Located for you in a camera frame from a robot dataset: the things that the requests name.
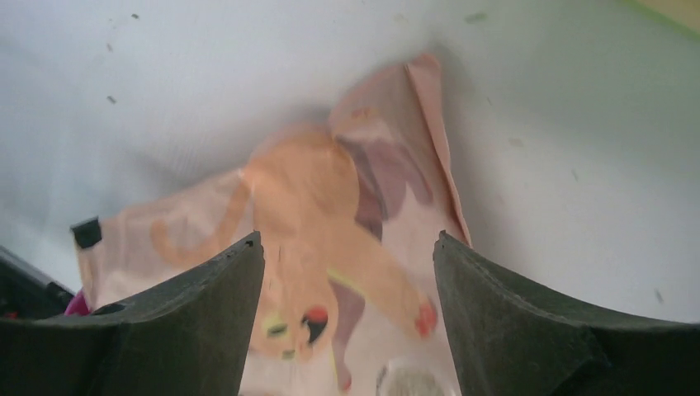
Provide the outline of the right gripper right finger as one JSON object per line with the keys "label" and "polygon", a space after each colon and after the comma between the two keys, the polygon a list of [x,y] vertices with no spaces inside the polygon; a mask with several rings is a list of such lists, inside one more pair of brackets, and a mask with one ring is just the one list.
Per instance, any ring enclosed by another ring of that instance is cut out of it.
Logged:
{"label": "right gripper right finger", "polygon": [[434,270],[464,395],[696,395],[699,326],[574,299],[440,233]]}

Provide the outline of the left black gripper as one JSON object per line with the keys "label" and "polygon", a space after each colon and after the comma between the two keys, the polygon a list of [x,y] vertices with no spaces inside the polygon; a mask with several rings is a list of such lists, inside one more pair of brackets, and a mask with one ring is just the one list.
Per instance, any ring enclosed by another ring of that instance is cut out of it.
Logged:
{"label": "left black gripper", "polygon": [[1,317],[43,319],[64,313],[74,294],[1,247]]}

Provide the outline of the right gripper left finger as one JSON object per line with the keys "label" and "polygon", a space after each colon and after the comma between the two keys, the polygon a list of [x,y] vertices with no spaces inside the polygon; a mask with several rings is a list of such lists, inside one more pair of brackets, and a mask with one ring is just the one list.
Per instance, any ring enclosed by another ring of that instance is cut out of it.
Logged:
{"label": "right gripper left finger", "polygon": [[1,321],[4,395],[236,395],[263,269],[251,233],[88,316]]}

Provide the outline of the pink cat litter bag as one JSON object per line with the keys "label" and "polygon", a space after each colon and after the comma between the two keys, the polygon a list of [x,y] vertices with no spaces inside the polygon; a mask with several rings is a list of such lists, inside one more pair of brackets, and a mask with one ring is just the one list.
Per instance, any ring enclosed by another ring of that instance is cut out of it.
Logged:
{"label": "pink cat litter bag", "polygon": [[265,271],[241,394],[457,394],[433,249],[442,231],[470,236],[432,55],[369,77],[240,169],[75,226],[83,298],[99,309],[253,231]]}

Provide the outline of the magenta plastic scoop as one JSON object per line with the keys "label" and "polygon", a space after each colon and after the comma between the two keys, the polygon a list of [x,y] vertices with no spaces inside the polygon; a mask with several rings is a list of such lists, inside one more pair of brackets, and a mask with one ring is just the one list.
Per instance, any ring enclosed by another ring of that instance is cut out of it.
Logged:
{"label": "magenta plastic scoop", "polygon": [[69,301],[64,314],[66,316],[78,315],[87,316],[92,312],[85,300],[83,290],[79,290]]}

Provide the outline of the yellow green litter box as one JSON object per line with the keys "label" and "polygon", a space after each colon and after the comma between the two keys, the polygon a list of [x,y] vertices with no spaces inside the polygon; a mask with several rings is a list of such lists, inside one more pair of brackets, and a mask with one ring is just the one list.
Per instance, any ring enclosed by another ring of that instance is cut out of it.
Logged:
{"label": "yellow green litter box", "polygon": [[625,0],[662,25],[699,41],[699,0]]}

